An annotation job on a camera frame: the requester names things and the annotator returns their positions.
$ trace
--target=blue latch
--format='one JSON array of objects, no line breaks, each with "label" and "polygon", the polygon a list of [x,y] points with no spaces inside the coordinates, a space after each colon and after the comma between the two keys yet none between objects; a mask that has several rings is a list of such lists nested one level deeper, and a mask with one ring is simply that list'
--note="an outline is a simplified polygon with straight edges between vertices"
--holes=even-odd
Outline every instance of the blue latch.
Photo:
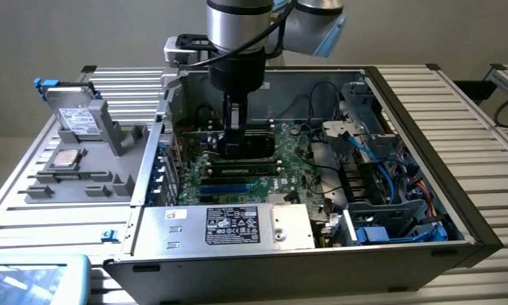
[{"label": "blue latch", "polygon": [[41,83],[41,87],[56,87],[60,84],[60,80],[57,79],[48,79]]},{"label": "blue latch", "polygon": [[435,226],[435,230],[432,230],[432,238],[431,241],[447,241],[448,240],[448,233],[447,230],[444,230],[444,226],[441,222],[439,222]]},{"label": "blue latch", "polygon": [[360,227],[356,235],[360,243],[387,243],[389,241],[385,227]]},{"label": "blue latch", "polygon": [[119,241],[119,231],[116,230],[107,230],[101,233],[101,242],[116,242]]},{"label": "blue latch", "polygon": [[45,97],[45,94],[43,94],[43,91],[41,91],[41,78],[33,79],[33,87],[36,88],[37,93],[40,93],[40,97],[41,97],[43,101],[47,102],[48,99]]}]

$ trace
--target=wire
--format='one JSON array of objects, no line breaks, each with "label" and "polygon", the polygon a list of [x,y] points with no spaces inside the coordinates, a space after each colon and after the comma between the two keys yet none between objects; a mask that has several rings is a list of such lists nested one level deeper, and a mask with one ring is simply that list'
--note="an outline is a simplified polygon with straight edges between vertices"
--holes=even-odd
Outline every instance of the wire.
[{"label": "wire", "polygon": [[277,58],[281,55],[281,52],[284,51],[284,33],[287,31],[287,23],[284,22],[279,27],[279,38],[277,38],[277,45],[273,49],[273,51],[267,54],[267,59]]},{"label": "wire", "polygon": [[432,217],[432,216],[436,216],[437,215],[437,212],[435,210],[435,205],[432,203],[432,198],[431,198],[431,193],[429,193],[429,190],[427,189],[427,185],[425,183],[420,180],[417,183],[416,183],[416,186],[421,189],[423,193],[425,194],[425,200],[427,200],[427,203],[428,203],[428,217]]},{"label": "wire", "polygon": [[[308,132],[313,132],[315,130],[320,130],[320,129],[323,129],[323,128],[315,128],[315,129],[311,129]],[[303,138],[305,137],[305,134],[307,134],[308,132],[304,132],[303,135],[301,135],[301,138],[299,138],[297,147],[300,147]],[[301,161],[303,161],[307,165],[313,166],[313,167],[316,167],[316,168],[327,168],[328,170],[335,170],[335,171],[339,173],[339,169],[337,169],[337,168],[333,168],[333,167],[329,167],[329,166],[324,166],[324,165],[316,165],[316,164],[308,162],[305,159],[303,159],[303,157],[300,156],[300,154],[297,154],[297,157],[301,159]]]},{"label": "wire", "polygon": [[393,159],[388,159],[388,160],[380,161],[379,163],[385,163],[385,162],[393,162],[395,164],[404,166],[405,170],[407,170],[407,165],[401,161],[393,160]]},{"label": "wire", "polygon": [[[377,158],[375,156],[375,153],[369,149],[367,149],[365,146],[359,144],[356,139],[352,136],[348,137],[348,141],[357,147],[357,149],[360,151],[364,151],[367,153],[367,155],[371,157],[373,162],[376,162],[376,163],[379,162]],[[393,199],[396,197],[396,189],[393,188],[393,182],[391,181],[391,177],[389,177],[389,174],[388,174],[387,170],[384,169],[384,167],[381,167],[380,164],[377,165],[377,169],[381,172],[384,178],[388,180],[388,185],[389,185],[389,204],[392,204],[393,203]]]},{"label": "wire", "polygon": [[201,152],[203,154],[213,154],[216,156],[220,156],[220,153],[215,152],[215,151],[203,151]]},{"label": "wire", "polygon": [[313,183],[315,180],[316,180],[316,178],[313,178],[313,179],[311,180],[311,182],[309,182],[309,184],[308,184],[308,186],[307,186],[307,188],[308,188],[308,190],[309,190],[309,192],[311,192],[312,194],[316,194],[316,195],[325,195],[325,194],[328,194],[328,193],[336,191],[337,189],[341,189],[341,188],[343,188],[343,186],[337,186],[337,187],[332,188],[332,189],[331,189],[329,191],[327,191],[327,192],[323,192],[323,193],[316,192],[316,191],[313,191],[312,188],[311,188],[311,187],[312,187],[312,183]]},{"label": "wire", "polygon": [[252,38],[248,42],[244,43],[243,46],[236,48],[235,50],[231,50],[228,53],[221,54],[216,57],[212,57],[207,60],[203,60],[200,62],[196,62],[195,64],[189,65],[179,65],[180,69],[191,69],[196,67],[205,67],[207,65],[215,64],[224,59],[228,59],[232,56],[236,56],[239,53],[245,51],[249,47],[252,47],[256,43],[259,43],[265,37],[269,36],[269,34],[277,29],[277,27],[283,24],[283,22],[287,21],[287,18],[295,9],[297,4],[297,0],[291,0],[291,3],[287,6],[287,9],[284,10],[283,14],[280,14],[277,20],[269,25],[269,27],[260,33],[255,38]]},{"label": "wire", "polygon": [[336,87],[336,85],[332,83],[332,82],[329,82],[329,81],[320,81],[320,82],[317,82],[316,84],[315,84],[315,86],[312,87],[312,89],[311,89],[311,94],[309,94],[309,105],[308,105],[308,111],[309,111],[309,118],[308,118],[308,121],[311,122],[311,119],[315,117],[315,108],[313,108],[313,106],[312,106],[312,97],[315,96],[315,90],[316,90],[316,88],[317,88],[317,86],[320,86],[320,85],[323,85],[323,84],[328,84],[328,85],[331,85],[331,88],[333,89],[333,91],[335,91],[335,97],[336,97],[336,105],[339,104],[339,101],[340,101],[340,91],[339,91],[339,89],[337,89],[337,87]]},{"label": "wire", "polygon": [[400,184],[401,184],[403,179],[407,181],[407,175],[403,173],[393,177],[393,188],[396,189],[396,194],[399,194]]},{"label": "wire", "polygon": [[312,127],[311,127],[311,126],[308,126],[308,124],[307,124],[307,123],[301,123],[301,124],[299,125],[299,128],[301,128],[301,126],[307,127],[309,130],[312,130]]},{"label": "wire", "polygon": [[189,127],[185,127],[185,128],[177,128],[176,130],[175,129],[172,129],[172,130],[169,130],[169,131],[167,131],[167,132],[164,132],[164,135],[172,135],[173,133],[183,133],[183,132],[188,132],[189,130],[192,130],[193,129],[193,125],[191,125]]},{"label": "wire", "polygon": [[508,125],[507,124],[502,124],[502,122],[499,122],[499,114],[500,112],[503,111],[503,109],[508,106],[508,100],[499,106],[498,110],[495,110],[495,124],[500,127],[506,127],[508,128]]},{"label": "wire", "polygon": [[300,100],[300,98],[304,98],[304,99],[308,101],[308,106],[311,105],[311,98],[308,97],[308,95],[305,95],[304,93],[301,93],[300,95],[297,95],[297,96],[293,98],[293,100],[292,100],[292,102],[291,102],[288,108],[285,108],[285,110],[283,110],[283,111],[279,113],[279,115],[275,116],[275,118],[281,118],[281,116],[285,115],[285,113],[289,111],[289,109],[292,109],[292,107],[296,105],[296,103],[297,103],[297,101]]},{"label": "wire", "polygon": [[[399,151],[397,151],[397,159],[400,159],[400,154],[403,152],[403,149],[405,148],[404,146],[404,143],[403,143],[403,139],[399,137],[397,135],[397,139],[399,139]],[[392,167],[391,167],[391,170],[389,170],[389,176],[392,176],[393,172],[396,171],[397,169],[397,164],[395,164]]]}]

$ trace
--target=aluminum profile table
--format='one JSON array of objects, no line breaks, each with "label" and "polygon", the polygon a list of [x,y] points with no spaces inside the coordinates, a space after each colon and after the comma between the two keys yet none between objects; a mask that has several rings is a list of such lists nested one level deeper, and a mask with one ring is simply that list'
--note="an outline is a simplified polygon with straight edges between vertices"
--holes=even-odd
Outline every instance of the aluminum profile table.
[{"label": "aluminum profile table", "polygon": [[[163,68],[100,68],[91,80],[123,125],[155,117]],[[441,71],[424,65],[379,66],[443,161],[482,211],[504,249],[471,269],[452,269],[417,292],[355,295],[253,304],[441,304],[508,305],[508,136]],[[51,119],[0,190],[0,252],[84,253],[95,264],[89,304],[135,304],[103,271],[101,257],[120,252],[129,203],[24,202],[17,191],[47,162],[59,144]],[[101,243],[104,230],[120,232],[119,243]]]}]

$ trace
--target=warning label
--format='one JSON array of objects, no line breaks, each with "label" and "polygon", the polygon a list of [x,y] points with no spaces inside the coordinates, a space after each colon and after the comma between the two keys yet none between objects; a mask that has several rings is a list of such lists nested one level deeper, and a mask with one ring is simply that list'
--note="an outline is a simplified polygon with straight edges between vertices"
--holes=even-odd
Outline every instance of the warning label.
[{"label": "warning label", "polygon": [[100,134],[99,127],[87,108],[61,108],[60,113],[67,121],[69,130],[76,135]]},{"label": "warning label", "polygon": [[257,207],[207,209],[205,243],[208,245],[259,242]]}]

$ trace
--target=black cable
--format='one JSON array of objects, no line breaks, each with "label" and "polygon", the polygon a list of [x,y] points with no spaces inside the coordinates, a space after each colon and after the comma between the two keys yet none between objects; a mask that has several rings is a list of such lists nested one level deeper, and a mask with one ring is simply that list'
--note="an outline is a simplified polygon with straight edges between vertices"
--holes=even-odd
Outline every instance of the black cable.
[{"label": "black cable", "polygon": [[267,59],[277,58],[283,51],[284,51],[284,34],[287,32],[287,23],[284,22],[279,27],[279,38],[277,38],[277,45],[273,49],[273,51],[265,55]]},{"label": "black cable", "polygon": [[[323,129],[323,128],[315,128],[315,129],[311,129],[311,131],[308,131],[308,132],[312,132],[312,131],[319,130],[319,129]],[[301,135],[301,138],[299,138],[297,147],[300,147],[303,138],[305,137],[305,134],[307,134],[308,132],[304,132],[303,135]],[[339,169],[336,169],[336,168],[333,168],[333,167],[324,166],[324,165],[316,165],[316,164],[308,162],[305,159],[303,159],[303,157],[300,156],[299,153],[297,153],[297,157],[301,159],[301,161],[303,161],[307,165],[313,166],[313,167],[316,167],[316,168],[327,168],[328,170],[335,170],[335,171],[339,173]]]},{"label": "black cable", "polygon": [[285,108],[285,110],[283,110],[279,115],[275,116],[275,118],[281,118],[281,116],[289,111],[289,109],[296,105],[297,101],[300,100],[300,98],[304,98],[307,99],[308,101],[308,104],[311,104],[311,99],[308,97],[308,95],[305,95],[304,93],[301,93],[300,95],[296,96],[296,98],[292,100],[288,108]]},{"label": "black cable", "polygon": [[320,81],[320,82],[317,82],[315,84],[315,86],[312,87],[311,94],[309,94],[309,107],[308,107],[308,109],[309,109],[309,119],[312,119],[315,117],[315,108],[312,107],[312,97],[315,96],[315,90],[316,90],[317,86],[320,86],[323,84],[331,85],[331,88],[335,91],[335,97],[336,97],[336,103],[335,104],[336,104],[336,106],[339,106],[340,91],[339,91],[336,85],[332,82],[329,82],[329,81]]},{"label": "black cable", "polygon": [[335,192],[337,189],[341,189],[341,188],[343,188],[343,186],[337,186],[336,188],[331,189],[331,190],[327,191],[327,192],[323,192],[323,193],[316,192],[316,191],[312,190],[312,182],[313,182],[315,180],[316,180],[316,178],[313,178],[313,179],[311,180],[311,182],[309,182],[309,184],[308,184],[308,186],[307,186],[307,188],[308,188],[308,190],[309,190],[309,192],[311,192],[312,194],[316,194],[316,195],[325,195],[325,194],[328,194],[328,193],[331,193],[331,192]]},{"label": "black cable", "polygon": [[407,166],[408,165],[405,165],[401,161],[393,160],[393,159],[388,159],[388,160],[380,161],[379,163],[385,163],[385,162],[393,162],[393,163],[396,163],[399,165],[403,165],[405,167],[405,170],[407,170]]},{"label": "black cable", "polygon": [[499,122],[499,114],[500,112],[503,111],[503,109],[508,106],[508,100],[499,106],[498,110],[495,110],[495,124],[499,126],[499,127],[506,127],[508,128],[508,125],[507,124],[502,124],[502,122]]},{"label": "black cable", "polygon": [[325,195],[325,194],[328,194],[328,193],[331,193],[331,192],[335,192],[337,189],[341,189],[341,188],[343,188],[341,186],[337,186],[335,189],[331,189],[329,191],[323,192],[323,193],[320,193],[320,192],[315,192],[313,190],[311,190],[311,188],[309,188],[308,190],[309,190],[309,192],[311,192],[312,194],[316,194],[316,195]]},{"label": "black cable", "polygon": [[291,14],[291,11],[296,7],[297,0],[291,0],[291,3],[287,6],[287,9],[284,10],[283,14],[280,14],[279,19],[269,25],[269,27],[260,33],[255,38],[252,38],[248,42],[244,43],[243,46],[236,48],[235,50],[231,50],[228,53],[221,54],[216,57],[212,57],[207,60],[203,60],[200,62],[196,62],[195,64],[189,65],[179,65],[180,69],[191,69],[195,67],[205,67],[207,65],[211,65],[224,59],[228,59],[232,56],[236,56],[240,52],[245,51],[251,46],[253,46],[256,43],[259,43],[265,37],[269,36],[269,34],[277,29],[277,27],[283,24],[283,22],[287,21],[287,18]]}]

